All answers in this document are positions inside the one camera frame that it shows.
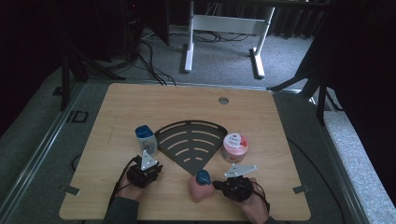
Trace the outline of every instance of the table leg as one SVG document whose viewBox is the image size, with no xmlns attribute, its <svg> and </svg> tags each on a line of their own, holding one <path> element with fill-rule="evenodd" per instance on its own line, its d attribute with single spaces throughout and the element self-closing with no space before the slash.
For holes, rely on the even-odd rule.
<svg viewBox="0 0 396 224">
<path fill-rule="evenodd" d="M 264 44 L 265 37 L 267 36 L 268 29 L 271 24 L 271 19 L 274 15 L 274 10 L 274 7 L 270 7 L 268 12 L 266 13 L 266 18 L 264 18 L 265 25 L 262 28 L 262 34 L 260 35 L 259 44 L 257 45 L 257 48 L 253 48 L 253 60 L 255 62 L 257 75 L 259 77 L 265 77 L 264 68 L 262 66 L 262 57 L 260 54 L 262 52 L 262 45 Z"/>
<path fill-rule="evenodd" d="M 189 20 L 190 41 L 189 41 L 189 45 L 187 46 L 186 64 L 185 64 L 185 67 L 184 67 L 184 70 L 186 71 L 186 73 L 191 72 L 192 55 L 194 53 L 194 43 L 192 42 L 193 32 L 194 32 L 193 19 L 194 19 L 194 2 L 191 1 L 190 2 L 190 20 Z"/>
</svg>

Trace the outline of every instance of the paper label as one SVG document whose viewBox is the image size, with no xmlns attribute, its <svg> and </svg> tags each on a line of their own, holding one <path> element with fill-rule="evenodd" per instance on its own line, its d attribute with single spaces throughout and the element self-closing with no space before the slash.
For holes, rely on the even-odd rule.
<svg viewBox="0 0 396 224">
<path fill-rule="evenodd" d="M 227 136 L 226 139 L 226 144 L 229 147 L 233 147 L 233 148 L 240 148 L 241 147 L 241 135 L 237 134 L 237 133 L 233 133 Z"/>
</svg>

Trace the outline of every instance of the metal table frame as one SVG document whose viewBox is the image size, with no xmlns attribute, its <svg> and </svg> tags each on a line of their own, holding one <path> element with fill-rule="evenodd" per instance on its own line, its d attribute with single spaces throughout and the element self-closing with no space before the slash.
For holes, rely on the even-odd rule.
<svg viewBox="0 0 396 224">
<path fill-rule="evenodd" d="M 271 19 L 274 15 L 274 7 L 268 7 L 265 13 L 264 20 L 251 20 L 241 18 L 195 15 L 194 1 L 190 2 L 190 41 L 187 48 L 185 71 L 187 73 L 192 71 L 192 55 L 194 53 L 193 33 L 194 30 L 215 31 L 224 33 L 236 33 L 245 35 L 259 35 L 259 43 L 257 48 L 252 49 L 252 57 L 255 62 L 257 75 L 265 77 L 264 68 L 262 66 L 262 45 L 268 33 L 268 28 L 271 24 Z"/>
</svg>

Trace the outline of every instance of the pink cup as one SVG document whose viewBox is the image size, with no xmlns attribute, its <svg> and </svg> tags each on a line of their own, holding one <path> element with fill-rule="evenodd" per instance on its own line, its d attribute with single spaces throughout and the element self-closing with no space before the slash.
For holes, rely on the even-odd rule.
<svg viewBox="0 0 396 224">
<path fill-rule="evenodd" d="M 230 133 L 224 137 L 221 156 L 227 162 L 240 162 L 248 152 L 248 140 L 239 133 Z"/>
</svg>

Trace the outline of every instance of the wrist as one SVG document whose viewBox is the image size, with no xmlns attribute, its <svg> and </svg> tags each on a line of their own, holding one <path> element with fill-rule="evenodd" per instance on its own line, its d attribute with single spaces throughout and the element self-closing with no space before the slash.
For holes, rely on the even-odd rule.
<svg viewBox="0 0 396 224">
<path fill-rule="evenodd" d="M 252 224 L 263 224 L 269 219 L 269 215 L 267 213 L 257 213 L 249 208 L 243 209 L 243 212 Z"/>
</svg>

